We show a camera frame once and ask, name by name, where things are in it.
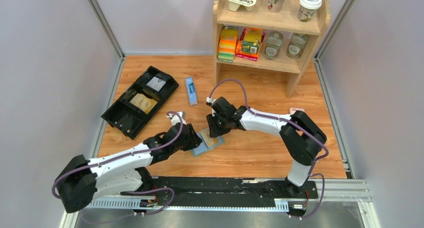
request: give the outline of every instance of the orange snack box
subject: orange snack box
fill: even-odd
[[[240,40],[238,41],[237,46],[235,48],[235,57],[240,57],[240,58],[244,58],[244,59],[256,62],[258,61],[259,53],[261,52],[261,46],[262,46],[262,43],[264,42],[265,33],[262,33],[259,50],[257,54],[242,51],[242,43],[243,43],[243,39],[245,38],[245,33],[246,33],[246,28],[243,30],[243,33],[240,36]]]

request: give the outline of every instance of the cable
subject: cable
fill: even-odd
[[[304,128],[302,128],[300,125],[296,124],[295,122],[286,119],[286,118],[282,118],[282,117],[277,117],[277,116],[273,116],[273,115],[267,115],[267,114],[261,114],[261,113],[255,113],[253,112],[253,110],[250,109],[249,105],[248,105],[248,95],[246,93],[246,89],[243,86],[243,84],[236,80],[236,79],[225,79],[221,82],[219,82],[218,84],[215,85],[215,87],[212,89],[212,91],[209,94],[209,98],[212,98],[212,94],[214,93],[215,89],[221,85],[224,82],[236,82],[241,86],[241,89],[243,90],[243,94],[244,94],[244,105],[246,106],[246,109],[253,115],[258,116],[258,117],[263,117],[263,118],[268,118],[268,119],[273,119],[273,120],[277,120],[277,121],[283,121],[286,123],[289,123],[290,125],[296,127],[298,130],[302,131],[303,133],[305,133],[309,138],[311,138],[314,142],[316,142],[320,147],[322,147],[325,151],[325,154],[315,158],[315,162],[318,160],[321,160],[324,157],[327,157],[329,155],[329,149],[327,149],[327,147],[321,143],[321,141],[319,141],[317,138],[315,138],[313,135],[311,135],[307,130],[305,130]]]
[[[73,169],[71,171],[68,171],[65,174],[61,175],[59,178],[57,178],[54,181],[53,186],[51,187],[51,193],[53,194],[53,196],[56,197],[57,199],[60,199],[61,198],[60,195],[58,195],[56,193],[56,187],[58,186],[58,183],[59,182],[61,182],[63,179],[67,178],[68,176],[70,176],[72,174],[75,174],[75,173],[77,173],[79,171],[82,171],[82,170],[85,170],[85,169],[89,169],[89,168],[93,168],[93,167],[96,167],[96,166],[102,166],[102,165],[108,164],[110,162],[116,161],[118,159],[121,159],[121,158],[124,158],[124,157],[127,157],[127,156],[131,156],[133,154],[140,154],[140,153],[145,153],[145,152],[153,152],[153,151],[157,151],[157,150],[160,150],[162,148],[165,148],[165,147],[169,146],[171,143],[173,143],[180,136],[181,132],[183,131],[183,118],[181,118],[181,116],[177,112],[175,112],[175,111],[168,111],[167,115],[169,115],[169,114],[174,114],[179,119],[179,130],[178,130],[178,133],[169,142],[167,142],[167,143],[165,143],[163,145],[160,145],[158,147],[155,147],[155,148],[142,149],[142,150],[137,150],[137,151],[134,151],[134,152],[128,152],[128,153],[121,154],[121,155],[118,155],[116,157],[113,157],[111,159],[102,161],[102,162],[97,163],[97,164],[89,164],[89,165],[85,165],[85,166],[82,166],[82,167]]]
[[[321,203],[323,202],[323,199],[324,199],[324,189],[325,189],[325,187],[326,187],[326,181],[325,181],[325,179],[324,179],[324,175],[322,174],[322,173],[315,173],[315,174],[311,174],[310,175],[310,177],[316,177],[316,176],[321,176],[321,178],[322,178],[322,189],[321,189],[321,196],[320,196],[320,198],[319,198],[319,201],[318,201],[318,205],[315,207],[315,209],[310,213],[310,214],[308,214],[308,215],[305,215],[305,216],[295,216],[295,215],[292,215],[292,217],[294,217],[295,219],[299,219],[299,220],[302,220],[302,219],[306,219],[306,218],[310,218],[310,217],[312,217],[313,215],[315,215],[315,213],[318,211],[318,208],[320,208],[320,206],[321,206]]]
[[[310,166],[310,169],[309,169],[309,172],[308,172],[308,176],[310,176],[310,177],[314,177],[314,176],[321,176],[322,177],[322,190],[321,190],[321,197],[319,199],[318,206],[315,208],[315,210],[311,214],[308,214],[308,215],[304,216],[303,219],[313,216],[317,212],[318,208],[321,205],[321,202],[323,201],[323,198],[324,198],[324,187],[325,187],[325,184],[324,183],[325,183],[325,181],[324,181],[324,175],[322,173],[315,173],[315,174],[312,174],[312,175],[311,175],[311,173],[312,173],[312,170],[315,167],[315,163],[317,161],[321,160],[322,158],[325,158],[325,157],[327,157],[329,155],[329,153],[330,153],[329,152],[329,149],[321,141],[319,141],[317,138],[315,138],[311,133],[309,133],[307,130],[305,130],[304,128],[302,128],[300,125],[296,124],[295,122],[293,122],[293,121],[291,121],[289,119],[285,119],[285,118],[277,117],[277,116],[273,116],[273,115],[267,115],[267,114],[261,114],[261,113],[255,113],[255,112],[253,112],[253,110],[251,110],[250,107],[249,107],[249,105],[248,105],[248,95],[246,93],[245,87],[243,86],[243,84],[240,81],[238,81],[236,79],[225,79],[225,80],[219,82],[218,84],[216,84],[215,87],[212,89],[212,91],[209,94],[209,97],[208,97],[209,99],[212,98],[212,94],[217,89],[217,87],[219,85],[221,85],[222,83],[224,83],[224,82],[236,82],[236,83],[238,83],[240,85],[241,89],[243,90],[243,94],[244,94],[244,106],[246,106],[246,109],[251,114],[253,114],[255,116],[258,116],[258,117],[263,117],[263,118],[268,118],[268,119],[273,119],[273,120],[277,120],[277,121],[286,122],[286,123],[288,123],[288,124],[296,127],[298,130],[302,131],[304,134],[306,134],[309,138],[311,138],[314,142],[316,142],[320,147],[322,147],[324,149],[325,154],[323,154],[323,155],[321,155],[321,156],[319,156],[319,157],[317,157],[317,158],[315,158],[313,160],[313,163]]]
[[[137,150],[137,151],[134,151],[134,152],[128,152],[128,153],[121,154],[121,155],[118,155],[116,157],[113,157],[113,158],[111,158],[109,160],[102,161],[102,162],[100,162],[98,164],[85,165],[85,166],[82,166],[82,167],[73,169],[71,171],[68,171],[65,174],[61,175],[59,178],[57,178],[54,181],[53,186],[51,188],[51,193],[53,194],[53,196],[56,197],[56,198],[58,198],[58,199],[61,198],[60,195],[58,195],[56,193],[56,187],[58,186],[58,183],[61,182],[63,179],[67,178],[68,176],[74,174],[74,173],[77,173],[79,171],[82,171],[82,170],[85,170],[85,169],[89,169],[89,168],[92,168],[92,167],[96,167],[96,166],[102,166],[102,165],[108,164],[110,162],[116,161],[118,159],[121,159],[121,158],[124,158],[124,157],[127,157],[127,156],[131,156],[133,154],[140,154],[140,153],[145,153],[145,152],[153,152],[153,151],[157,151],[159,149],[162,149],[162,148],[165,148],[165,147],[169,146],[171,143],[173,143],[181,135],[181,132],[183,131],[183,118],[181,118],[181,116],[177,112],[175,112],[175,111],[168,111],[167,114],[168,115],[169,114],[173,114],[173,115],[177,116],[178,119],[179,119],[179,130],[178,130],[178,133],[170,141],[168,141],[167,143],[165,143],[163,145],[160,145],[158,147],[155,147],[155,148]],[[174,196],[175,196],[174,190],[171,189],[171,188],[168,188],[168,187],[164,187],[164,188],[157,188],[157,189],[152,189],[152,190],[142,191],[142,192],[139,192],[139,191],[127,191],[127,193],[130,193],[130,194],[133,194],[133,195],[145,195],[145,194],[150,194],[150,193],[159,192],[159,191],[165,191],[165,190],[171,192],[171,198],[169,199],[169,201],[165,205],[163,205],[161,208],[159,208],[159,209],[157,209],[155,211],[149,212],[149,213],[144,213],[144,212],[142,212],[142,213],[136,213],[137,215],[149,216],[149,215],[154,215],[154,214],[157,214],[157,213],[163,211],[164,209],[166,209],[171,204],[171,202],[174,200]],[[84,214],[83,214],[81,216],[81,219],[84,222],[86,222],[88,224],[91,224],[91,225],[103,225],[103,224],[108,224],[108,223],[116,222],[116,221],[119,221],[119,220],[124,219],[124,218],[127,218],[127,217],[131,217],[131,216],[134,216],[134,214],[123,215],[121,217],[118,217],[116,219],[109,220],[109,221],[91,222],[89,220],[86,220],[84,218]]]
[[[174,192],[173,189],[171,189],[169,187],[164,187],[164,188],[152,189],[152,190],[148,190],[148,191],[127,191],[127,193],[132,194],[132,195],[146,195],[146,194],[150,194],[150,193],[153,193],[153,192],[160,192],[160,191],[170,191],[171,192],[171,198],[168,200],[168,202],[165,205],[163,205],[161,208],[159,208],[155,211],[152,211],[152,212],[149,212],[149,213],[145,213],[145,212],[136,213],[135,212],[135,213],[131,213],[131,214],[122,215],[122,216],[115,218],[115,219],[111,219],[111,220],[107,220],[107,221],[99,221],[99,222],[89,221],[84,217],[85,214],[82,214],[81,220],[83,222],[87,223],[87,224],[90,224],[90,225],[104,225],[104,224],[117,222],[117,221],[120,221],[122,219],[125,219],[125,218],[128,218],[128,217],[133,217],[133,216],[136,216],[136,215],[144,217],[144,216],[150,216],[150,215],[157,214],[157,213],[165,210],[165,208],[167,208],[171,204],[171,202],[174,200],[175,192]]]

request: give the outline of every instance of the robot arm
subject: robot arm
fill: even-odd
[[[244,105],[236,109],[223,97],[208,100],[207,104],[213,109],[212,114],[206,116],[210,137],[222,136],[230,130],[260,131],[281,137],[293,158],[287,175],[287,180],[293,186],[288,188],[293,189],[292,192],[302,188],[321,147],[306,134],[298,134],[293,125],[282,119],[293,121],[324,144],[326,135],[306,113],[298,110],[293,115],[271,114],[250,108],[252,113]]]
[[[200,145],[191,124],[185,121],[185,113],[178,113],[182,118],[181,134],[170,145],[152,151],[174,139],[180,129],[180,119],[171,118],[172,127],[167,132],[147,138],[133,148],[109,156],[86,160],[84,156],[75,156],[58,176],[84,166],[91,166],[64,178],[57,183],[57,191],[66,212],[73,213],[86,207],[92,200],[125,191],[143,189],[147,170],[144,167],[167,160],[179,150],[190,151]]]

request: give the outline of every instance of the metal frame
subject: metal frame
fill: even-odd
[[[331,41],[331,39],[334,36],[335,31],[339,27],[340,23],[345,19],[346,14],[351,9],[352,5],[354,4],[355,0],[346,0],[341,8],[341,11],[336,16],[334,23],[330,27],[327,35],[325,36],[324,40],[322,41],[321,45],[319,46],[318,50],[315,53],[315,58],[319,60],[324,53],[327,50],[328,44]]]
[[[108,106],[110,106],[113,102],[115,92],[119,83],[119,79],[122,73],[122,69],[125,62],[125,56],[126,54],[123,53],[121,50],[121,47],[119,46],[119,43],[117,39],[115,38],[114,34],[112,33],[111,28],[109,27],[108,22],[106,21],[105,16],[103,15],[99,4],[97,3],[97,0],[88,0],[91,4],[91,7],[93,8],[94,13],[96,14],[97,18],[99,19],[101,25],[103,26],[103,29],[108,36],[111,44],[113,45],[114,49],[116,50],[116,53],[121,58],[121,63],[119,65],[119,69],[116,74],[116,79],[113,84],[112,90],[110,92],[110,98],[108,101]],[[343,8],[341,12],[336,17],[336,20],[334,24],[331,26],[330,31],[328,32],[328,35],[324,38],[324,41],[322,42],[321,46],[319,47],[316,55],[315,55],[315,67],[318,74],[319,81],[321,82],[322,92],[324,95],[325,102],[328,107],[329,115],[331,118],[331,122],[333,124],[333,129],[335,132],[335,136],[337,139],[337,142],[339,144],[340,148],[340,154],[342,156],[343,164],[345,166],[345,170],[347,173],[352,173],[353,178],[355,177],[354,169],[351,169],[352,167],[349,164],[349,152],[346,150],[345,144],[343,143],[343,134],[340,131],[339,123],[337,114],[333,107],[332,102],[332,96],[327,88],[327,81],[326,77],[323,74],[322,66],[320,63],[320,57],[324,55],[326,48],[333,37],[335,30],[340,25],[340,22],[344,19],[346,16],[346,13],[349,11],[350,7],[352,6],[353,2],[355,0],[347,0],[345,4],[343,5]],[[93,157],[97,157],[97,154],[99,152],[100,144],[102,141],[103,133],[105,131],[106,122],[102,121],[99,130],[98,130],[98,136],[96,143],[92,149]],[[266,180],[282,180],[282,179],[264,179],[264,178],[258,178],[255,180],[246,180],[246,182],[262,182]],[[323,181],[321,179],[310,179],[311,181],[316,182],[316,187],[318,194],[321,194],[322,187],[323,187]],[[151,199],[151,196],[121,196],[121,195],[112,195],[112,196],[106,196],[102,197],[101,199],[94,200],[90,203],[88,208],[114,208],[114,209],[132,209],[134,204],[137,206],[137,202],[140,202],[141,199]],[[279,208],[283,207],[284,204],[287,202],[296,202],[300,201],[298,199],[277,199],[275,201],[275,208],[273,209],[249,209],[249,207],[246,207],[246,209],[234,209],[234,208],[223,208],[223,207],[180,207],[180,206],[170,206],[170,210],[189,210],[189,211],[260,211],[260,212],[269,212],[269,211],[278,211]],[[362,215],[362,221],[366,228],[379,228],[380,224],[377,219],[377,215],[374,209],[374,205],[372,202],[371,195],[369,193],[367,184],[365,180],[362,179],[325,179],[325,193],[324,193],[324,202],[356,202],[358,203],[358,206],[361,211]],[[60,222],[60,228],[73,228],[76,224],[78,212],[68,214],[64,213],[62,220]]]
[[[99,3],[97,0],[88,0],[88,3],[90,3],[90,6],[98,18],[98,21],[100,22],[101,26],[103,27],[104,33],[106,33],[107,38],[109,38],[110,43],[112,44],[113,48],[115,49],[118,56],[122,59],[124,59],[125,54],[121,49],[121,46],[118,43],[117,38],[115,37],[114,33],[112,32],[112,29],[106,20],[105,15],[102,12],[102,9],[100,8]]]

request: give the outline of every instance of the white wall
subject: white wall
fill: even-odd
[[[0,0],[0,227],[57,228],[51,185],[93,146],[119,59],[87,0]]]
[[[423,223],[423,8],[356,0],[322,58],[350,164],[383,228]]]
[[[214,0],[97,0],[124,53],[213,53]],[[345,0],[330,0],[333,20]]]

